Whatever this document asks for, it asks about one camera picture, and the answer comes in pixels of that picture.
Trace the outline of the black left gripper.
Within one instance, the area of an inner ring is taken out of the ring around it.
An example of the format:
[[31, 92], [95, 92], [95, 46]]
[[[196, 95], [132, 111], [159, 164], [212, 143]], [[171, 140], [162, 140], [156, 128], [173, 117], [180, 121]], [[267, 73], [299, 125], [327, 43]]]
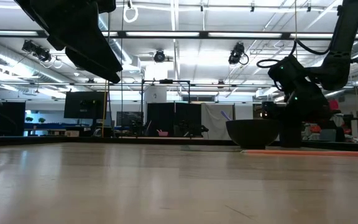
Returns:
[[122, 65], [98, 27], [100, 13], [113, 12], [115, 0], [16, 0], [47, 34], [57, 50], [65, 49], [79, 68], [119, 83]]

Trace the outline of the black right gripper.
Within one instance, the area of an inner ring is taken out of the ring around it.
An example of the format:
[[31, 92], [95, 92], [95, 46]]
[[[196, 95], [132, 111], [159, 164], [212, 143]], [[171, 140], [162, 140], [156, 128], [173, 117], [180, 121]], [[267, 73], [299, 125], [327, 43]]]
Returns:
[[320, 88], [315, 84], [300, 79], [293, 81], [285, 92], [284, 105], [272, 101], [262, 103], [262, 118], [283, 122], [306, 122], [328, 119], [330, 107]]

